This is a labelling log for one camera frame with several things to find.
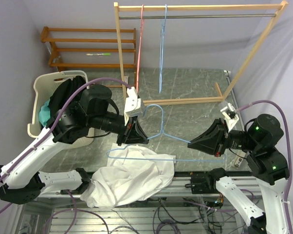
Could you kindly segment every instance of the cable tie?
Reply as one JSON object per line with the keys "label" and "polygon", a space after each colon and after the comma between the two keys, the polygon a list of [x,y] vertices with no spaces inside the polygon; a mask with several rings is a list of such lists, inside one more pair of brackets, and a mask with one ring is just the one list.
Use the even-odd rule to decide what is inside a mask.
{"label": "cable tie", "polygon": [[10,176],[10,173],[9,173],[9,172],[7,172],[7,170],[5,170],[5,171],[1,171],[1,172],[3,172],[4,174],[6,174],[6,175]]}

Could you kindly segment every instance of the laundry basket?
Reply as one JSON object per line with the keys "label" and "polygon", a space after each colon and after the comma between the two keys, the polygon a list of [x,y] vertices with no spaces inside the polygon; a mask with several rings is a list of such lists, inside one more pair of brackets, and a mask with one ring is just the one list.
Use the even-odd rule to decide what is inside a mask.
{"label": "laundry basket", "polygon": [[[54,91],[59,87],[61,83],[67,79],[73,79],[76,76],[82,76],[86,82],[88,78],[83,71],[63,71],[54,72],[45,75],[41,75],[36,78],[34,82],[35,90],[35,102],[33,108],[32,123],[28,124],[28,134],[30,137],[36,138],[40,134],[40,123],[38,120],[38,114],[40,108],[45,104],[45,102],[53,95]],[[94,129],[90,128],[88,136],[92,137],[94,134]],[[92,138],[82,137],[69,146],[70,149],[82,147],[92,143]]]}

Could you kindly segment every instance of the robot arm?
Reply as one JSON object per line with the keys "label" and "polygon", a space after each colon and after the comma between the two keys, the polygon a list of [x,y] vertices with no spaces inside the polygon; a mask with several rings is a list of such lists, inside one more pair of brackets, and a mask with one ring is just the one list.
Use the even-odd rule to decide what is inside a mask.
{"label": "robot arm", "polygon": [[[268,114],[259,115],[247,132],[229,131],[227,122],[216,119],[207,131],[188,143],[188,148],[216,157],[225,149],[246,152],[248,165],[261,189],[265,212],[237,188],[223,168],[210,171],[209,187],[218,190],[231,202],[246,222],[250,234],[288,234],[289,225],[293,228],[293,223],[287,222],[284,207],[289,169],[286,158],[275,148],[283,136],[279,121]],[[292,215],[290,202],[287,203]]]}
{"label": "robot arm", "polygon": [[[61,150],[67,149],[77,139],[85,137],[89,128],[101,129],[118,135],[117,143],[148,144],[147,136],[138,122],[138,116],[143,113],[141,99],[135,89],[131,88],[128,100],[135,100],[134,108],[125,110],[126,120],[119,114],[118,108],[111,100],[111,90],[103,85],[94,85],[84,90],[79,102],[72,102],[61,115],[53,133],[42,144],[35,148],[37,142],[46,135],[55,119],[51,118],[40,135],[13,161],[0,166],[0,177],[7,174],[0,187],[1,200],[15,204],[24,204],[34,200],[42,193],[59,190],[71,190],[72,193],[82,193],[87,189],[90,178],[82,168],[70,172],[45,173],[39,170]],[[111,105],[116,113],[108,112]],[[9,174],[7,170],[24,152],[34,148]]]}

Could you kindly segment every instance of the white cloth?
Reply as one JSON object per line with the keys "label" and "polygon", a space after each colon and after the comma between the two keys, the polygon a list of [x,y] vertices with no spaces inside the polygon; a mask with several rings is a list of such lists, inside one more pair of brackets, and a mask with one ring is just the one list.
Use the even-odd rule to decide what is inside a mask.
{"label": "white cloth", "polygon": [[[113,144],[112,149],[119,148]],[[175,159],[172,155],[157,155],[141,146],[128,146],[110,152],[110,156]],[[92,176],[92,182],[81,200],[89,207],[115,207],[137,200],[146,200],[168,186],[174,176],[174,161],[108,159],[106,167]]]}

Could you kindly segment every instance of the wooden frame base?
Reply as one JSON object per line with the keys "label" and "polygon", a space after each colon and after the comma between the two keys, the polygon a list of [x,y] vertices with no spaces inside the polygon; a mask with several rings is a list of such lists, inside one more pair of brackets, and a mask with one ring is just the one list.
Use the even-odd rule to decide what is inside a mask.
{"label": "wooden frame base", "polygon": [[206,103],[206,102],[222,102],[224,98],[218,83],[215,83],[215,88],[218,93],[217,97],[194,97],[194,98],[180,98],[180,99],[146,100],[144,101],[144,104],[145,106],[148,106],[151,104],[165,106],[165,105],[195,104],[195,103]]}
{"label": "wooden frame base", "polygon": [[[244,63],[241,65],[239,71],[234,76],[229,87],[222,95],[218,84],[216,83],[216,91],[218,97],[197,97],[197,98],[182,98],[182,99],[165,99],[165,100],[146,100],[145,105],[158,104],[158,105],[179,105],[179,104],[193,104],[193,103],[206,103],[206,102],[221,102],[225,100],[234,85],[237,83],[250,61],[254,58],[255,54],[259,50],[260,46],[279,20],[280,16],[287,7],[288,2],[283,0],[280,4],[247,4],[247,5],[175,5],[175,6],[143,6],[144,11],[232,11],[232,10],[276,10],[274,17],[270,20],[266,28],[261,33],[259,39],[253,46],[249,55],[247,56]],[[120,60],[121,77],[124,80],[124,66],[123,66],[123,55],[122,55],[122,40],[121,40],[121,29],[119,23],[119,12],[141,12],[142,6],[119,6],[117,2],[114,3],[115,12],[115,23],[116,33]],[[126,91],[123,89],[124,98],[126,97]]]}

